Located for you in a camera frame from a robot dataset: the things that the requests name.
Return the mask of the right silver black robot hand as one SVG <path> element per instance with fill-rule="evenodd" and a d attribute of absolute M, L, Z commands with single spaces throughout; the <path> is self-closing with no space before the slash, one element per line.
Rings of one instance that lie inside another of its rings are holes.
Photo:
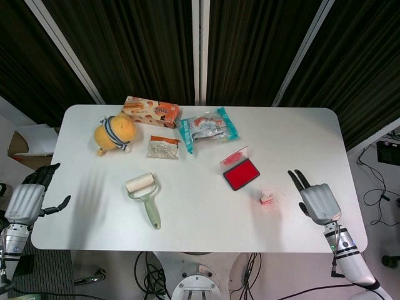
<path fill-rule="evenodd" d="M 316 224 L 325 226 L 341 218 L 341 208 L 328 184 L 310 185 L 304 174 L 295 169 L 287 172 L 301 195 L 301 211 Z"/>

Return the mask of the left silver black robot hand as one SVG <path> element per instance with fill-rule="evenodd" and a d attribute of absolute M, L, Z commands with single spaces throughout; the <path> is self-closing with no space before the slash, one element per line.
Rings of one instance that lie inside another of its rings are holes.
<path fill-rule="evenodd" d="M 10 224 L 30 226 L 36 222 L 38 217 L 58 213 L 69 204 L 70 195 L 66 196 L 58 206 L 42 208 L 44 196 L 60 165 L 60 163 L 56 163 L 42 166 L 17 186 L 5 212 L 5 218 Z"/>

